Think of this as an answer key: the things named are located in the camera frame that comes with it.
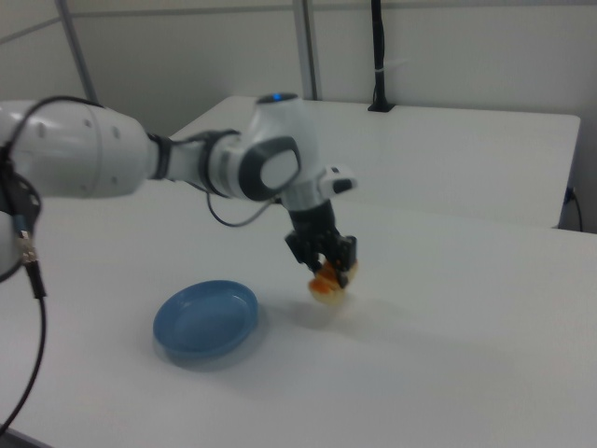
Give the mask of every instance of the food item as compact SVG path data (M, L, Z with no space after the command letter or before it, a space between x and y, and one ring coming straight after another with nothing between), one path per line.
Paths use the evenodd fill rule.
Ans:
M357 270L357 263L353 265L348 272L349 283L353 281ZM329 261L326 260L322 269L320 269L315 278L309 282L309 290L311 295L317 301L325 303L326 305L337 305L342 302L344 298L345 289L340 287L336 279L336 273Z

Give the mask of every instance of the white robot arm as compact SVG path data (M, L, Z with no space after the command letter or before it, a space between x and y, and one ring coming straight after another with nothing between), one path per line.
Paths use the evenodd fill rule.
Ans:
M5 147L32 105L0 103ZM26 180L41 196L98 198L131 194L146 179L165 178L230 198L280 198L293 222L286 241L297 261L317 272L321 254L346 285L356 240L336 230L329 199L356 181L346 168L320 162L314 127L294 94L260 98L244 135L209 131L175 142L147 134L113 110L67 100L39 107L23 124L10 142L10 159L0 159L0 281L21 264L16 217L30 231L35 224L37 204ZM20 205L23 211L16 210Z

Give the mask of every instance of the blue plate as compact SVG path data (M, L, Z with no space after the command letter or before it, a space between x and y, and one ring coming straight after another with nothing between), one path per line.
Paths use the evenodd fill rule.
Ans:
M176 357L224 355L257 325L257 298L240 283L215 280L187 287L168 299L153 321L153 334Z

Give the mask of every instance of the white desk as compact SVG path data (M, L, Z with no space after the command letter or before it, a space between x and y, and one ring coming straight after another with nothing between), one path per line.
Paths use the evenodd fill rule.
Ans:
M230 97L176 136L248 126ZM326 163L351 166L347 199L549 228L560 222L579 119L563 115L308 102Z
M255 207L215 206L226 216ZM47 201L48 351L14 428L57 448L594 444L594 235L342 200L335 209L359 238L361 268L330 312L285 247L284 209L226 229L202 195L169 182L116 200ZM217 361L164 360L155 313L215 278L256 292L257 331ZM0 298L7 415L33 363L38 313L23 272Z

